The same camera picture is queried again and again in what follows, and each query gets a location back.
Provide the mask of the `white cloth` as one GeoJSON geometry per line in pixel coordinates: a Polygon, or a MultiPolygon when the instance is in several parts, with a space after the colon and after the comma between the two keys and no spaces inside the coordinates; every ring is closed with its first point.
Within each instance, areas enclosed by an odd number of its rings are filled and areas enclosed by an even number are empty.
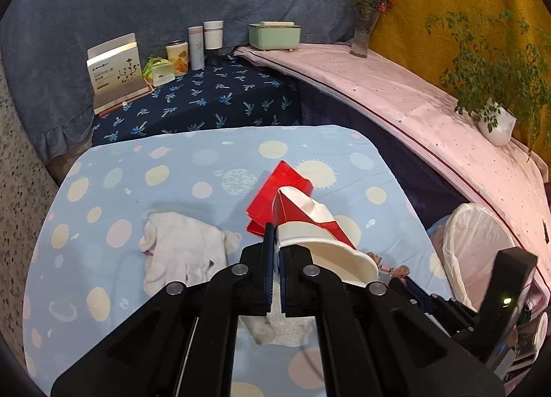
{"type": "MultiPolygon", "coordinates": [[[[144,292],[152,296],[172,281],[204,283],[228,265],[242,236],[174,211],[147,217],[139,250],[147,255],[144,292]]],[[[265,317],[242,316],[240,327],[259,346],[304,347],[313,331],[312,318],[285,318],[275,297],[265,317]]]]}

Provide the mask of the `red and white paper cup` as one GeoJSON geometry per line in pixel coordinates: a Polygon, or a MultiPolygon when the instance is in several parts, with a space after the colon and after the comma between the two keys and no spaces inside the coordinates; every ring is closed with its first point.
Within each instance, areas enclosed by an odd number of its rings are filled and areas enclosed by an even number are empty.
{"type": "Polygon", "coordinates": [[[341,280],[365,286],[378,280],[378,266],[356,249],[328,208],[299,189],[283,186],[272,205],[278,249],[298,245],[309,249],[313,262],[341,280]]]}

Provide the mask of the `white-lined trash bin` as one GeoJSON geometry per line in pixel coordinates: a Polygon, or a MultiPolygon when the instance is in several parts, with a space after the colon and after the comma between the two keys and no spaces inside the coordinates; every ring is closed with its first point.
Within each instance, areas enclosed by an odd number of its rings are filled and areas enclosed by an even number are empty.
{"type": "Polygon", "coordinates": [[[453,296],[470,309],[480,309],[497,252],[516,243],[492,212],[463,203],[428,230],[439,265],[453,296]]]}

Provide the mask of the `light blue polka-dot tablecloth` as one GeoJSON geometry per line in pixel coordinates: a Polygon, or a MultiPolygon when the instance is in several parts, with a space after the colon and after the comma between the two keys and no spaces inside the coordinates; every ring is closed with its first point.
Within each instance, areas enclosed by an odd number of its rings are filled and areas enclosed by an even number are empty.
{"type": "Polygon", "coordinates": [[[429,237],[370,137],[352,129],[241,127],[153,136],[86,152],[46,217],[27,276],[27,370],[50,391],[55,379],[135,312],[147,217],[175,211],[254,241],[246,210],[268,175],[287,162],[312,182],[361,251],[407,265],[424,290],[449,296],[429,237]]]}

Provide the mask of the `pink bedsheet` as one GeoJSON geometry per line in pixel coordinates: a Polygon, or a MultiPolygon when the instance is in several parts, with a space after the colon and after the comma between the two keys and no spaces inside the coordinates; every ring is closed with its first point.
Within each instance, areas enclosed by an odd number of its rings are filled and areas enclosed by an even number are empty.
{"type": "Polygon", "coordinates": [[[301,44],[293,51],[242,46],[235,55],[307,82],[386,130],[537,256],[534,280],[550,295],[550,210],[536,158],[522,144],[493,145],[455,113],[452,96],[374,52],[363,59],[344,44],[301,44]]]}

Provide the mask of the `white ceramic plant pot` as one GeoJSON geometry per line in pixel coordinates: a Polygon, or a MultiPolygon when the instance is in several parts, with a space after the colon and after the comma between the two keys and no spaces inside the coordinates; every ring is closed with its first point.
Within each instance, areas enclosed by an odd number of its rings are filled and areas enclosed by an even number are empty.
{"type": "Polygon", "coordinates": [[[490,143],[501,147],[510,142],[516,123],[513,114],[490,98],[480,113],[478,128],[490,143]]]}

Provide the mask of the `navy floral cloth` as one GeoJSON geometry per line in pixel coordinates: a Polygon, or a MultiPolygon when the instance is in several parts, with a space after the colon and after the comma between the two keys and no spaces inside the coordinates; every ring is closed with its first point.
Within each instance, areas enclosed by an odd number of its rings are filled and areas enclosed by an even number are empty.
{"type": "Polygon", "coordinates": [[[295,126],[302,121],[294,85],[277,72],[230,56],[96,117],[92,144],[205,129],[295,126]]]}

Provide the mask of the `green snack packet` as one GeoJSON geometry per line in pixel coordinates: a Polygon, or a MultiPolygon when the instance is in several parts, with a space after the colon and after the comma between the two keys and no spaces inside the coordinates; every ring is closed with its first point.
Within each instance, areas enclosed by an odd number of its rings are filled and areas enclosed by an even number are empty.
{"type": "Polygon", "coordinates": [[[176,78],[173,63],[158,56],[148,59],[142,69],[142,75],[154,88],[170,83],[176,78]]]}

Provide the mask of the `green leafy plant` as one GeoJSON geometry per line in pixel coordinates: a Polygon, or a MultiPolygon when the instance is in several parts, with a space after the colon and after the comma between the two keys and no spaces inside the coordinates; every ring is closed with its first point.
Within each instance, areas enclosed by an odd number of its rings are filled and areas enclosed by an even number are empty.
{"type": "Polygon", "coordinates": [[[539,139],[550,147],[549,32],[508,9],[489,15],[479,8],[430,14],[425,28],[446,34],[458,46],[439,79],[456,98],[456,113],[478,125],[493,98],[517,118],[514,130],[520,129],[530,151],[539,139]]]}

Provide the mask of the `white booklet box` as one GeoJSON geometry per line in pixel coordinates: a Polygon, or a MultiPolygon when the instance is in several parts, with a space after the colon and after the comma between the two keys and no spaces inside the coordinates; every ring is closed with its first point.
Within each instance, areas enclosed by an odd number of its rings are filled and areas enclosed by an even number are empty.
{"type": "Polygon", "coordinates": [[[96,45],[87,51],[87,69],[93,89],[93,112],[105,114],[152,91],[144,78],[135,34],[96,45]]]}

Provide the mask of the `tall white pink bottle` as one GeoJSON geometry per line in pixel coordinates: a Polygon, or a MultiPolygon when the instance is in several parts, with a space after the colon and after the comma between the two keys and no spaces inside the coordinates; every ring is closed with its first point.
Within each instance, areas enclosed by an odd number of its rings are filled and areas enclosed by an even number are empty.
{"type": "Polygon", "coordinates": [[[193,71],[205,67],[204,28],[202,25],[188,28],[190,68],[193,71]]]}

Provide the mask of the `white cylindrical jar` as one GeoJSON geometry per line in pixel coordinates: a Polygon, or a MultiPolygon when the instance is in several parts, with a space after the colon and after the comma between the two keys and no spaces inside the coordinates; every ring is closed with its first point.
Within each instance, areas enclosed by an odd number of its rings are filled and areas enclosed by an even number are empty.
{"type": "Polygon", "coordinates": [[[204,28],[204,43],[206,50],[218,50],[223,47],[223,21],[206,21],[204,28]]]}

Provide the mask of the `mint green tissue box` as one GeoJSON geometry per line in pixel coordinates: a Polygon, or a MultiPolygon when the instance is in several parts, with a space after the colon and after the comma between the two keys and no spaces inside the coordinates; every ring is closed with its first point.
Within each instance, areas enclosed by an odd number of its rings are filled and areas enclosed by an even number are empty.
{"type": "Polygon", "coordinates": [[[298,48],[300,38],[301,27],[291,21],[262,21],[248,25],[248,42],[261,51],[293,51],[298,48]]]}

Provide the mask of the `glass vase with pink flowers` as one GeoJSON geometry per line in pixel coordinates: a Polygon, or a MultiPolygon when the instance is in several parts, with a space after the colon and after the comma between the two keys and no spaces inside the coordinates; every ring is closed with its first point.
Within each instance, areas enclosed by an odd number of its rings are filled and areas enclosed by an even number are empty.
{"type": "Polygon", "coordinates": [[[392,0],[348,0],[355,7],[355,29],[350,54],[366,59],[369,41],[381,14],[391,10],[392,0]]]}

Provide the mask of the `blue-grey backdrop cloth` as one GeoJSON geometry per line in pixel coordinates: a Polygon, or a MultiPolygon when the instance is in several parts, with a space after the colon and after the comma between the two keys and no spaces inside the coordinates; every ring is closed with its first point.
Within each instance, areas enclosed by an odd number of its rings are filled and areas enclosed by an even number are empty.
{"type": "Polygon", "coordinates": [[[225,50],[264,20],[299,24],[307,43],[343,41],[353,28],[345,0],[12,0],[1,20],[2,64],[39,159],[65,154],[91,130],[90,48],[131,33],[146,59],[210,20],[222,21],[225,50]]]}

